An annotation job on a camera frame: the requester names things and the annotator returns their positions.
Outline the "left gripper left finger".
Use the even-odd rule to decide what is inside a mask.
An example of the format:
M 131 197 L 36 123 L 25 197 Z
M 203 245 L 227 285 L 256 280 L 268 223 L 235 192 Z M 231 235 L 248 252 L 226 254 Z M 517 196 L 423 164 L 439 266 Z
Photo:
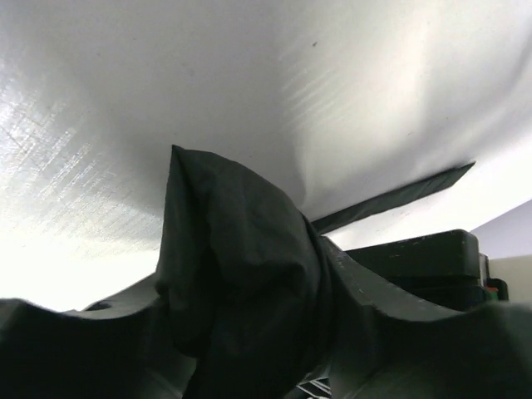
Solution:
M 194 370 L 151 276 L 83 311 L 1 301 L 3 398 L 181 398 Z

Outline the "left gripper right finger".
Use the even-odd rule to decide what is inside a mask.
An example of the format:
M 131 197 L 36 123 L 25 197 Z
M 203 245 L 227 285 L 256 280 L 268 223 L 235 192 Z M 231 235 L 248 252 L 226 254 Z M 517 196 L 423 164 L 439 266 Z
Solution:
M 457 312 L 418 298 L 323 239 L 337 297 L 335 398 L 528 398 L 531 306 Z

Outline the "black folding umbrella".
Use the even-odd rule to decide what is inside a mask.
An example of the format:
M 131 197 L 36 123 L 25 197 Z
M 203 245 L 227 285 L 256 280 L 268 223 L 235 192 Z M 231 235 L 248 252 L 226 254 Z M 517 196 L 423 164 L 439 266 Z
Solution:
M 155 289 L 187 398 L 281 398 L 329 378 L 332 262 L 277 186 L 220 155 L 173 146 Z

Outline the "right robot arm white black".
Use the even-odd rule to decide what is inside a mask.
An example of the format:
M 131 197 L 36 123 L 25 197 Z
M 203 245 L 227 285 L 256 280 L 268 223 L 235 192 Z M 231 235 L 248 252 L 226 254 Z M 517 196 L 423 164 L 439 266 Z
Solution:
M 419 298 L 465 312 L 510 298 L 507 283 L 490 276 L 489 258 L 476 236 L 454 229 L 347 254 L 387 281 Z

